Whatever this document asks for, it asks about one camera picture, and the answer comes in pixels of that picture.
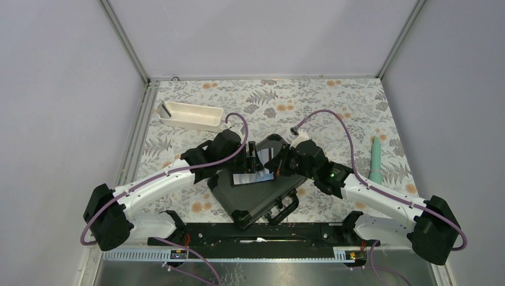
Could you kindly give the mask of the white plastic tray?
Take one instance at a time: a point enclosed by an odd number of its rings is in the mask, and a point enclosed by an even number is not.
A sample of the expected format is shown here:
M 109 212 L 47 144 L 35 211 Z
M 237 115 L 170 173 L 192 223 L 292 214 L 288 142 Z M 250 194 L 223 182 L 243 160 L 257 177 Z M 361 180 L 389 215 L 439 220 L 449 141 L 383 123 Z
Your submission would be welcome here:
M 162 119 L 158 114 L 161 122 L 167 126 L 209 132 L 220 130 L 224 113 L 222 108 L 172 101 L 162 103 L 165 103 L 172 115 L 170 119 Z

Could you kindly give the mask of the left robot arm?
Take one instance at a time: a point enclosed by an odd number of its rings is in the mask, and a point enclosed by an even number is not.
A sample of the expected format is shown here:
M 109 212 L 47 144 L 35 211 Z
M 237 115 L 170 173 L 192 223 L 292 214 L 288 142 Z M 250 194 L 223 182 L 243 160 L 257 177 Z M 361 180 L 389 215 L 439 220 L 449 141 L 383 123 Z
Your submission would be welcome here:
M 82 245 L 113 250 L 127 241 L 164 238 L 169 244 L 183 241 L 185 230 L 167 213 L 140 214 L 155 200 L 180 191 L 230 168 L 248 142 L 246 128 L 219 132 L 212 140 L 190 148 L 169 166 L 132 183 L 94 188 L 85 208 Z

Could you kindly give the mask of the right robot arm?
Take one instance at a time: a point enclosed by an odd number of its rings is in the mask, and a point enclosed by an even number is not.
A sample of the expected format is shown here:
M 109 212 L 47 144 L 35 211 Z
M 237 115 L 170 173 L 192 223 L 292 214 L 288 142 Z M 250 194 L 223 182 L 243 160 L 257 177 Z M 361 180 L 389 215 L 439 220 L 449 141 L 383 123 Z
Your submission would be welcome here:
M 412 198 L 363 179 L 352 168 L 330 161 L 312 140 L 295 147 L 283 144 L 265 168 L 281 176 L 300 175 L 311 179 L 323 193 L 343 200 L 363 203 L 383 214 L 373 218 L 353 213 L 341 230 L 345 243 L 362 240 L 392 241 L 411 247 L 421 258 L 444 265 L 459 236 L 460 225 L 448 203 L 433 195 Z

